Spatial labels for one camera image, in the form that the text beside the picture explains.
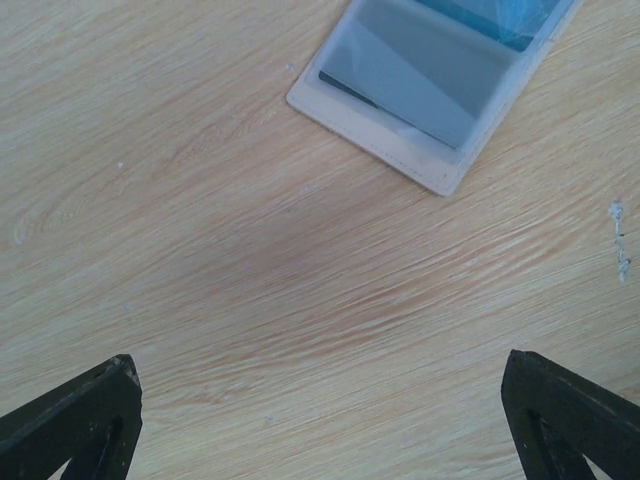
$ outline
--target white speck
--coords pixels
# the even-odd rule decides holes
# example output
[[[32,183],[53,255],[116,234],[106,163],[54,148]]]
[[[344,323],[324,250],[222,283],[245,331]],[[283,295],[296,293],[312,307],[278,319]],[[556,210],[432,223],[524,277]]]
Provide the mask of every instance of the white speck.
[[[618,247],[618,277],[621,282],[625,282],[627,280],[629,269],[631,268],[631,259],[627,255],[627,250],[624,248],[624,243],[622,241],[624,233],[621,233],[620,231],[622,227],[623,213],[624,207],[622,206],[622,202],[619,200],[613,202],[609,207],[609,215],[611,215],[615,222],[615,245]]]

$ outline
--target wood grain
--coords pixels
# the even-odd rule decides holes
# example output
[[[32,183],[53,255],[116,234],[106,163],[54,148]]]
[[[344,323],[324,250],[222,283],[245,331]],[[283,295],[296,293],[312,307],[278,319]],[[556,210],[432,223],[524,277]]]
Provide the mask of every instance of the wood grain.
[[[447,199],[286,106],[345,5],[4,2],[0,413],[128,352],[130,478],[495,479],[510,349],[640,402],[638,2]]]

